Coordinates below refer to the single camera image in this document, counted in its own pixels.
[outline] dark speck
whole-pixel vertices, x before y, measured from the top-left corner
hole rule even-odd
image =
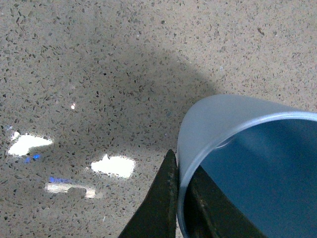
[[[264,36],[264,32],[262,31],[260,27],[258,28],[258,32],[260,32],[260,34]]]

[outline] floor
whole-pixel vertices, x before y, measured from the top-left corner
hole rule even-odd
[[[314,0],[1,1],[0,236],[117,237],[206,96],[317,112],[316,14]]]

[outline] terrazzo floor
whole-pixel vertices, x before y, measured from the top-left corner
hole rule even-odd
[[[117,237],[206,96],[317,112],[316,15],[316,0],[0,0],[0,237]]]

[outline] speckled floor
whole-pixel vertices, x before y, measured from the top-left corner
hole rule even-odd
[[[315,0],[0,1],[0,237],[117,237],[203,97],[317,112],[316,14]]]

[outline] black object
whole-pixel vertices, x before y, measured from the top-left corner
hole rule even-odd
[[[146,198],[119,238],[175,238],[177,196],[176,157],[169,150]]]
[[[184,216],[191,238],[265,238],[199,166],[186,191]]]
[[[119,238],[175,238],[178,169],[172,150],[143,203]],[[265,238],[199,166],[185,196],[184,215],[190,238]]]

